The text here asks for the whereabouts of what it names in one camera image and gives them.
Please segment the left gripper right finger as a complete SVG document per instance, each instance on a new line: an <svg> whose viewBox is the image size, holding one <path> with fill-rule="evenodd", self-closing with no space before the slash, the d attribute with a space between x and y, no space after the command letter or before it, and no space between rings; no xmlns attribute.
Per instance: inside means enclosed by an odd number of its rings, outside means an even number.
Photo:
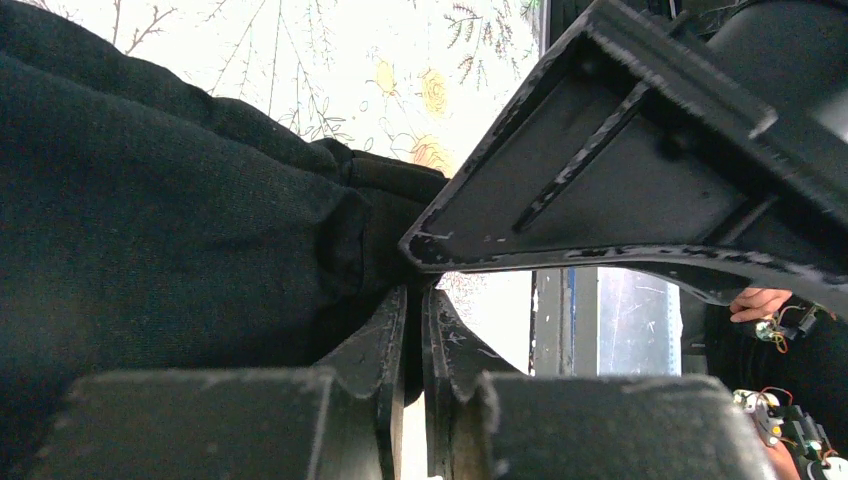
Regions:
<svg viewBox="0 0 848 480"><path fill-rule="evenodd" d="M520 371L464 324L444 291L423 295L421 321L428 473L491 479L479 379Z"/></svg>

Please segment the person hand in background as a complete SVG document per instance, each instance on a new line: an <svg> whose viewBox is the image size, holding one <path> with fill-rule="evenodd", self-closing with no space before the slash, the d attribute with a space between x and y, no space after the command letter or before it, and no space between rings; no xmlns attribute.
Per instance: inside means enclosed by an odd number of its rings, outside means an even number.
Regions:
<svg viewBox="0 0 848 480"><path fill-rule="evenodd" d="M730 304L730 321L744 323L773 316L792 297L789 290L746 288Z"/></svg>

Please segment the black underwear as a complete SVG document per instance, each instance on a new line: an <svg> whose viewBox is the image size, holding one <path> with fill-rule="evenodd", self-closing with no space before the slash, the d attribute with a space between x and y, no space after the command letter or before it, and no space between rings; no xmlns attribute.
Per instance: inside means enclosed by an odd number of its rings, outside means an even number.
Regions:
<svg viewBox="0 0 848 480"><path fill-rule="evenodd" d="M317 361L419 281L397 245L445 183L3 2L2 477L78 377Z"/></svg>

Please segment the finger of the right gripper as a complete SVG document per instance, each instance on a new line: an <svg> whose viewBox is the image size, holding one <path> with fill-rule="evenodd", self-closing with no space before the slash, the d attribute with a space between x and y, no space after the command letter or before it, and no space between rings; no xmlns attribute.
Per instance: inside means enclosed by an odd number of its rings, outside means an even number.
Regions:
<svg viewBox="0 0 848 480"><path fill-rule="evenodd" d="M426 272L617 266L847 312L847 5L690 20L596 1L401 240Z"/></svg>

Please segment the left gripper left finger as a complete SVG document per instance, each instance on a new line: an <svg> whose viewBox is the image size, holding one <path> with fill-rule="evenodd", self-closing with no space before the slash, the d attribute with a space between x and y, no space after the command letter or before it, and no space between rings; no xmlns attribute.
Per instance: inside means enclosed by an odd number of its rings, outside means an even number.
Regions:
<svg viewBox="0 0 848 480"><path fill-rule="evenodd" d="M363 327L325 356L313 479L398 479L404 410L407 290L391 290Z"/></svg>

